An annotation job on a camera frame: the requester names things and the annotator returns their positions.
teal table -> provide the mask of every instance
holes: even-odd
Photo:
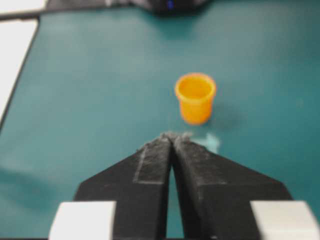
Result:
[[[81,181],[165,131],[283,181],[319,220],[319,24],[316,0],[43,16],[0,132],[0,237],[48,236]],[[203,126],[179,115],[173,87],[189,72],[217,83]],[[181,237],[170,180],[167,236]]]

table surface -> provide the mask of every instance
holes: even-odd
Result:
[[[46,237],[78,184],[165,131],[286,184],[320,218],[320,1],[216,0],[48,14],[0,132],[0,237]],[[214,77],[213,116],[185,124],[174,84]],[[181,237],[170,177],[168,237]]]

blue light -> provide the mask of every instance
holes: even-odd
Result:
[[[172,10],[174,9],[174,2],[172,0],[169,0],[167,3],[168,9]]]

black object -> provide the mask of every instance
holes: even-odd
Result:
[[[74,201],[116,201],[114,240],[167,240],[171,166],[188,240],[260,240],[250,201],[292,200],[281,182],[165,133],[82,182]]]
[[[43,14],[135,5],[157,14],[195,10],[209,0],[49,0],[44,9],[0,14],[1,20],[37,18]]]

orange cup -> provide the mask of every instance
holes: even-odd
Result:
[[[179,78],[174,90],[185,122],[201,125],[209,120],[217,92],[216,83],[210,76],[196,72],[188,73]]]

